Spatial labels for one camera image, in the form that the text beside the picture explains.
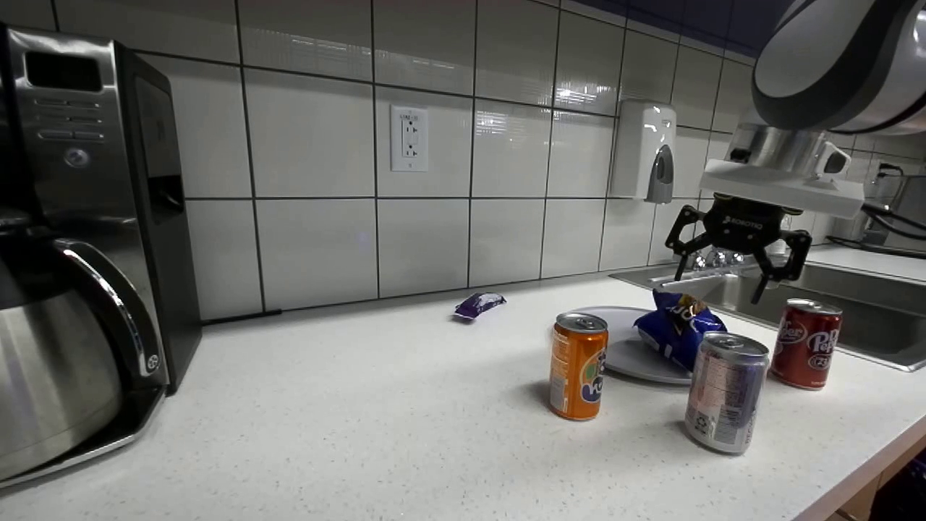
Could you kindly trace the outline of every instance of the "coffee maker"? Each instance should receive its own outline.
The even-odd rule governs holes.
[[[118,371],[116,416],[30,471],[0,474],[0,489],[9,489],[132,444],[161,397],[177,393],[199,344],[168,79],[113,40],[0,23],[0,205],[44,229],[59,256],[76,244],[90,253],[90,260],[76,260],[86,269],[69,279],[83,287],[86,326],[100,326]],[[113,282],[80,284],[99,273]],[[125,311],[113,313],[113,296],[99,293],[106,284],[131,293],[116,302],[137,302],[137,329],[125,329]],[[9,373],[0,363],[0,390],[14,387]]]

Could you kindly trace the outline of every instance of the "soap dispenser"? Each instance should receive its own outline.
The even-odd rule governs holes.
[[[610,198],[668,202],[675,186],[675,111],[626,102],[616,130]]]

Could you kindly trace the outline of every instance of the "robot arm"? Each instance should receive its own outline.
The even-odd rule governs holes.
[[[926,0],[795,0],[754,63],[753,99],[765,124],[746,128],[736,163],[708,166],[715,205],[682,209],[666,245],[679,256],[678,279],[702,245],[753,256],[759,302],[766,282],[795,282],[811,253],[808,232],[782,232],[788,211],[862,211],[866,190],[840,180],[847,156],[825,130],[926,130]],[[679,240],[691,224],[702,234]],[[775,267],[766,245],[779,240],[789,257]]]

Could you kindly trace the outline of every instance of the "electrical outlet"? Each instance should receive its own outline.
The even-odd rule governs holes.
[[[427,147],[427,111],[394,108],[394,170],[427,170]]]

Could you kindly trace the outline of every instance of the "aluminum can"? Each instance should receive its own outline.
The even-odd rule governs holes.
[[[601,409],[607,322],[562,313],[552,326],[549,409],[563,419],[594,419]]]
[[[705,448],[743,454],[770,350],[736,334],[705,334],[688,390],[685,432]]]
[[[825,387],[843,334],[843,311],[789,298],[782,313],[773,377],[792,387]]]

